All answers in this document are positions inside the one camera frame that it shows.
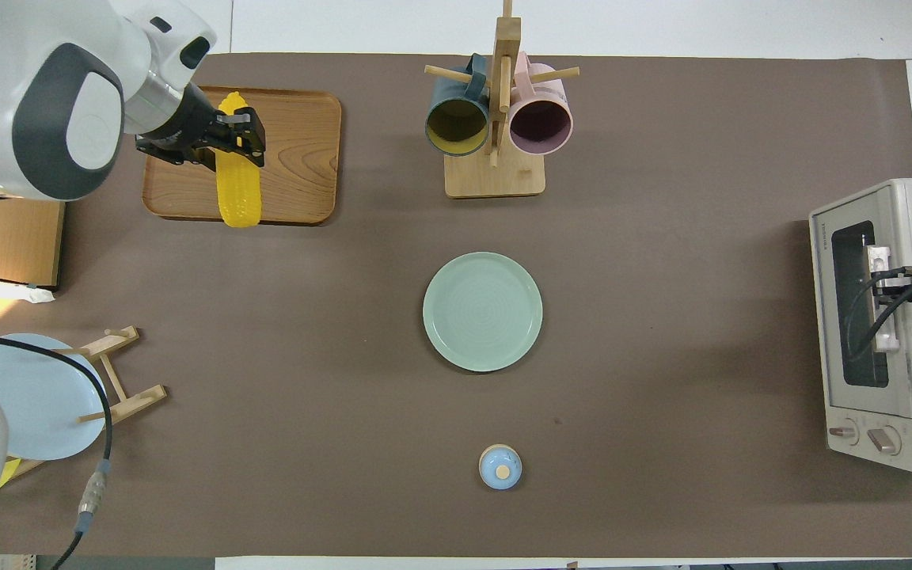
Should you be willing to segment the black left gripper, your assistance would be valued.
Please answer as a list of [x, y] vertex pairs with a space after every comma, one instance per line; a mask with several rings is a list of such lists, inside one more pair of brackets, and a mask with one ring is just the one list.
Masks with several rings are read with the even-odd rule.
[[256, 167], [264, 167], [264, 133], [244, 132], [254, 128], [253, 109], [233, 102], [230, 111], [214, 107], [206, 93], [189, 83], [180, 104], [163, 125], [136, 136], [136, 149], [170, 165], [205, 165], [216, 169], [216, 150], [236, 153]]

